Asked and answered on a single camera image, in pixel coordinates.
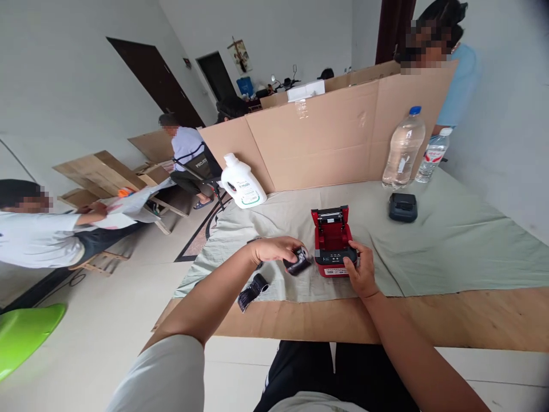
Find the hand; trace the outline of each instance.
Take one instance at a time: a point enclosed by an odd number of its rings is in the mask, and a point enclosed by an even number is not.
[[[82,206],[82,207],[79,207],[78,209],[76,209],[76,214],[77,215],[85,215],[86,213],[89,213],[92,211],[92,208],[90,208],[88,205],[86,206]]]
[[[96,201],[88,206],[91,210],[94,210],[96,212],[99,211],[107,211],[107,205],[105,203],[101,203],[100,201]]]
[[[360,265],[357,268],[355,268],[351,259],[348,257],[343,258],[343,263],[351,279],[351,285],[353,285],[353,289],[361,299],[371,298],[380,293],[373,275],[372,250],[353,240],[349,241],[349,245],[360,252]]]
[[[283,259],[295,263],[297,262],[297,256],[293,254],[293,251],[301,246],[304,246],[304,244],[300,240],[290,236],[259,239],[246,245],[250,248],[252,259],[257,264],[269,260]]]

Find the motorcycle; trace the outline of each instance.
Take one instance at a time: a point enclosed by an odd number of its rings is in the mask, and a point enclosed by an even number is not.
[[[284,91],[288,91],[291,89],[295,83],[299,83],[301,80],[296,80],[296,73],[297,73],[297,65],[293,65],[293,79],[290,79],[289,77],[284,79],[284,82],[281,83],[280,81],[276,80],[275,75],[271,75],[270,80],[273,82],[273,86],[275,84],[279,84],[274,88],[274,92],[277,93],[279,89],[284,89]]]

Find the person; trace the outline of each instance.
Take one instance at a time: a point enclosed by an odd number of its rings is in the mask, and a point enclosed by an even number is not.
[[[464,30],[458,23],[465,18],[467,6],[458,0],[435,0],[417,19],[407,36],[404,53],[397,56],[404,68],[434,67],[442,61],[459,61],[433,137],[442,129],[453,129],[459,124],[480,80],[482,69],[474,49],[460,42]]]
[[[216,124],[242,117],[248,113],[248,106],[244,100],[237,95],[227,96],[216,103],[217,122]]]
[[[255,412],[488,412],[469,384],[379,290],[372,251],[349,244],[361,260],[355,268],[345,258],[345,267],[383,346],[338,343],[334,371],[328,342],[280,342]],[[301,246],[292,237],[255,240],[197,283],[149,339],[107,411],[203,411],[206,342],[257,265],[296,262],[292,251]]]
[[[328,80],[329,78],[333,77],[333,69],[332,68],[325,68],[322,73],[320,73],[320,77],[317,77],[317,80]]]
[[[246,103],[236,95],[226,97],[217,102],[216,107],[218,111],[216,124],[241,117],[248,112]],[[207,177],[221,176],[221,166],[219,166],[208,146],[204,144],[203,147],[199,148],[200,144],[204,143],[204,139],[202,139],[198,130],[180,126],[172,113],[160,115],[158,122],[166,133],[172,137],[175,159],[185,156],[181,160],[181,163],[185,164],[203,152],[210,168],[210,176]],[[175,164],[174,171],[170,174],[170,177],[186,192],[198,197],[198,202],[194,205],[193,209],[201,209],[213,202],[213,198],[203,194],[196,184],[197,177],[186,171],[181,165]]]
[[[27,268],[76,266],[144,225],[75,232],[103,220],[107,206],[95,202],[61,215],[48,213],[50,208],[51,199],[39,184],[0,180],[0,261]]]
[[[205,145],[200,147],[200,144],[204,143],[204,140],[202,139],[202,136],[200,136],[198,130],[180,126],[172,113],[160,115],[158,123],[160,123],[166,133],[172,137],[174,159],[179,160],[184,157],[181,159],[181,163],[185,164],[202,154],[204,151]],[[170,177],[187,193],[198,197],[198,202],[194,205],[194,209],[201,209],[213,202],[212,198],[200,191],[200,188],[196,184],[197,178],[186,171],[181,165],[175,163],[174,171],[170,173]]]

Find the doorway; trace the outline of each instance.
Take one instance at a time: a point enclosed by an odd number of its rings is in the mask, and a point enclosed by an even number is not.
[[[107,40],[164,113],[173,113],[181,126],[204,127],[204,122],[155,46],[110,37]]]
[[[204,73],[217,101],[221,101],[225,97],[236,96],[233,82],[230,80],[219,51],[200,57],[196,59],[196,62]]]
[[[376,64],[393,60],[398,44],[403,45],[411,27],[416,0],[383,0],[377,34]]]

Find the green chair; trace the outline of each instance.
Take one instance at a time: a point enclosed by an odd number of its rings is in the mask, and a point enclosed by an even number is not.
[[[0,315],[0,381],[17,369],[54,331],[66,311],[58,303]]]

